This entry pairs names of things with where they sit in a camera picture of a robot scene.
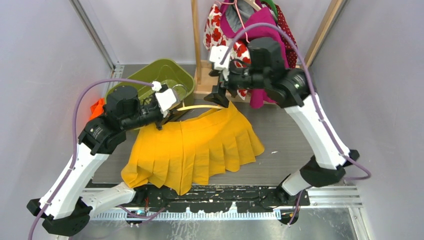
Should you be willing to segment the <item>yellow pleated skirt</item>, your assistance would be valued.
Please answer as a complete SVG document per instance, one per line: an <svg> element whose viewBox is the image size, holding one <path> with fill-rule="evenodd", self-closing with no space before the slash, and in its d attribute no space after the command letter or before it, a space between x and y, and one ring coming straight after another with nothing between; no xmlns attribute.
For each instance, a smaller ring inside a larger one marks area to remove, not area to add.
<svg viewBox="0 0 424 240"><path fill-rule="evenodd" d="M150 183L183 195L193 184L207 185L212 176L237 172L264 150L251 123L231 103L168 122L160 130L154 124L142 127L121 177L130 188Z"/></svg>

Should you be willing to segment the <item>cream plastic hanger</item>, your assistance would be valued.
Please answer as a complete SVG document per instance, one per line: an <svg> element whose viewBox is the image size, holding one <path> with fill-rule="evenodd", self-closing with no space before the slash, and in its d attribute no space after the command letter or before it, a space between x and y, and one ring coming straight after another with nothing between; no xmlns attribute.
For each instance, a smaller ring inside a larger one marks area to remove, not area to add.
<svg viewBox="0 0 424 240"><path fill-rule="evenodd" d="M193 109L224 109L223 106L220 105L210 105L210 104L200 104L200 105L189 105L189 106L183 106L176 109L176 111L182 112L182 111L188 111Z"/></svg>

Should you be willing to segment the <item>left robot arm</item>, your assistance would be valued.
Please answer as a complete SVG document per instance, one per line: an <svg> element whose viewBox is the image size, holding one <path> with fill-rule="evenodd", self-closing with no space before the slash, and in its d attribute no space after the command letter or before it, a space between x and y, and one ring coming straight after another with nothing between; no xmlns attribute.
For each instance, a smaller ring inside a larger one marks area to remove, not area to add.
<svg viewBox="0 0 424 240"><path fill-rule="evenodd" d="M43 197L30 200L27 209L43 219L42 226L49 234L71 237L91 218L111 208L127 203L141 206L146 193L124 182L85 196L83 190L103 162L126 140L127 131L147 125L160 129L186 95L187 89L180 84L161 84L143 100L133 86L116 87L107 95L103 113L90 120L76 138L74 153L59 178Z"/></svg>

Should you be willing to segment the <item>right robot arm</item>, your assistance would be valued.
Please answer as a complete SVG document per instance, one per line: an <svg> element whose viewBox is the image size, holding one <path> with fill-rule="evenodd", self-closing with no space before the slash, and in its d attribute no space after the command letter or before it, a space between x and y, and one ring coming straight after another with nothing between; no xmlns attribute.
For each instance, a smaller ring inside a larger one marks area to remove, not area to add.
<svg viewBox="0 0 424 240"><path fill-rule="evenodd" d="M277 41L270 37L256 38L247 45L247 49L249 62L231 59L228 46L210 48L211 75L218 76L218 82L205 100L227 108L229 100L226 93L234 97L240 89L264 90L296 122L313 156L276 188L276 198L288 206L307 188L338 183L346 174L345 168L359 158L359 153L349 149L333 132L319 96L308 84L305 71L285 66Z"/></svg>

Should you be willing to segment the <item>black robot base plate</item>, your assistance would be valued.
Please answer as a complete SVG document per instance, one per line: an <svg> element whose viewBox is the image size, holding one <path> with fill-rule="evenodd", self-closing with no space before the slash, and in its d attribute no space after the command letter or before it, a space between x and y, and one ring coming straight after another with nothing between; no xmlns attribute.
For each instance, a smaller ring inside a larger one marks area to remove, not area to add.
<svg viewBox="0 0 424 240"><path fill-rule="evenodd" d="M167 186L156 187L146 184L135 188L135 197L128 207L149 210L164 208L169 213L226 213L235 207L237 213L265 213L279 207L293 208L309 206L307 192L300 199L295 196L285 199L282 191L272 185L194 185L179 195Z"/></svg>

